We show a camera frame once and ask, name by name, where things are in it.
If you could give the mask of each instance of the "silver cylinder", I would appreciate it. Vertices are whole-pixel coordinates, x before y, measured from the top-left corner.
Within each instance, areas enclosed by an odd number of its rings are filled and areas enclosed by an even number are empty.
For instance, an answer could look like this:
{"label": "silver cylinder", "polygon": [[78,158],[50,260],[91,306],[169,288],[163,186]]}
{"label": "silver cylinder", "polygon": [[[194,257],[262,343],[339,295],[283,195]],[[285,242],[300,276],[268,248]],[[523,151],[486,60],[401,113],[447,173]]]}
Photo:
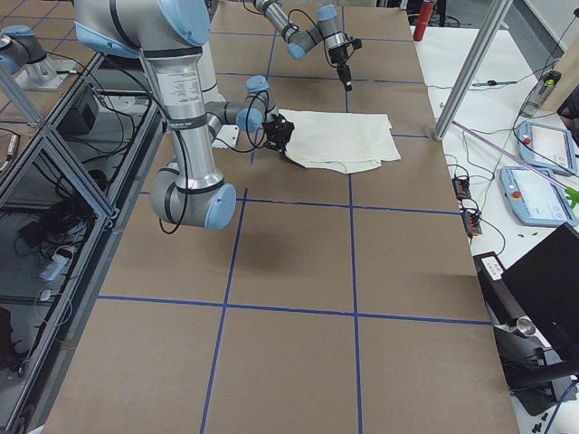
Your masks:
{"label": "silver cylinder", "polygon": [[477,38],[470,48],[466,61],[464,61],[464,64],[462,65],[459,78],[454,83],[451,95],[446,101],[438,123],[436,124],[433,134],[434,140],[442,140],[446,135],[462,100],[469,90],[474,75],[477,73],[480,63],[484,59],[484,56],[489,49],[495,34],[497,34],[497,30],[505,19],[505,15],[512,3],[513,0],[494,0],[490,6],[489,14],[477,33]]}
{"label": "silver cylinder", "polygon": [[169,116],[169,128],[179,167],[176,186],[203,190],[220,183],[223,173],[215,166],[207,129],[203,92],[197,62],[201,54],[146,59],[158,89],[157,96]]}

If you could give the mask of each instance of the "metal frame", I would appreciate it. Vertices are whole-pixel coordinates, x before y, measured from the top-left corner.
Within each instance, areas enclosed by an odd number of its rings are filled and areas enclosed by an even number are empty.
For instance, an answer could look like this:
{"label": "metal frame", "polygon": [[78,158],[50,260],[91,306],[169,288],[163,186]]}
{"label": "metal frame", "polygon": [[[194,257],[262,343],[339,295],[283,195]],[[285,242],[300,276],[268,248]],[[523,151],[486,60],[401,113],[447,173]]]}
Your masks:
{"label": "metal frame", "polygon": [[494,0],[490,6],[489,14],[477,33],[477,38],[472,44],[469,55],[462,65],[459,78],[454,83],[451,95],[449,95],[438,123],[436,124],[433,134],[434,140],[442,140],[449,130],[451,122],[454,120],[456,112],[467,94],[470,84],[512,3],[513,0]]}

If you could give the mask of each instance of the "white cloth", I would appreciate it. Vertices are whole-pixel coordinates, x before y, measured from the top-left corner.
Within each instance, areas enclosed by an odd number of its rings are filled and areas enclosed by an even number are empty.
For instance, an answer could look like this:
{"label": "white cloth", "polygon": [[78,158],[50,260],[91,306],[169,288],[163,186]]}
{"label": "white cloth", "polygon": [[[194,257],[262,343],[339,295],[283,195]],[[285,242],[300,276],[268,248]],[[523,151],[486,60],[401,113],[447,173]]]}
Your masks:
{"label": "white cloth", "polygon": [[295,124],[286,156],[308,168],[363,172],[399,160],[387,115],[280,110]]}

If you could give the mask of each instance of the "connector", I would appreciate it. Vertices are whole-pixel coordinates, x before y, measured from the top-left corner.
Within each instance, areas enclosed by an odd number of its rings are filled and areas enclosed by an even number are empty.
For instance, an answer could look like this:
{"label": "connector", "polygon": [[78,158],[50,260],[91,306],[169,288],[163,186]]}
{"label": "connector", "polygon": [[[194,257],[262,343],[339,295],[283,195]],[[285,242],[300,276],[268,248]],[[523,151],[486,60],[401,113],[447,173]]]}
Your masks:
{"label": "connector", "polygon": [[469,238],[482,234],[482,229],[480,228],[480,215],[468,209],[463,209],[460,213],[460,217],[462,217],[464,231],[467,232]]}
{"label": "connector", "polygon": [[452,178],[452,188],[454,188],[454,193],[456,194],[456,199],[462,201],[464,199],[470,199],[470,183],[468,179],[459,178],[454,176]]}

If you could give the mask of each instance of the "floor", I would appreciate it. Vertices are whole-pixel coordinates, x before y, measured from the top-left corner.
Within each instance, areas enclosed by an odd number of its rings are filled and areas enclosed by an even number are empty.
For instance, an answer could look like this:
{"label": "floor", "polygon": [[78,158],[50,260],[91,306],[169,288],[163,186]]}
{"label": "floor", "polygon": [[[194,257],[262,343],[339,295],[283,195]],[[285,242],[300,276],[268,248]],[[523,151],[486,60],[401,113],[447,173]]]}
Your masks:
{"label": "floor", "polygon": [[[57,23],[20,12],[0,24]],[[152,218],[149,177],[46,432],[515,432],[444,159],[425,135],[422,74],[396,49],[409,34],[401,21],[373,33],[377,21],[347,29],[367,42],[346,97],[323,61],[299,69],[308,97],[297,96],[267,23],[243,20],[235,38],[217,28],[214,52],[255,49],[241,61],[214,54],[228,97],[267,71],[286,107],[388,112],[403,162],[304,175],[276,156],[216,151],[241,187],[233,223],[174,238]],[[62,38],[63,27],[48,31]],[[416,107],[427,109],[404,114]],[[172,152],[164,143],[155,166]],[[460,414],[442,418],[453,403]]]}
{"label": "floor", "polygon": [[[491,3],[492,0],[449,0],[447,14],[458,19],[463,27],[479,29],[484,23]],[[532,71],[543,70],[547,59],[563,54],[557,48],[556,41],[538,27],[540,24],[533,19],[524,1],[513,2],[504,23]]]}

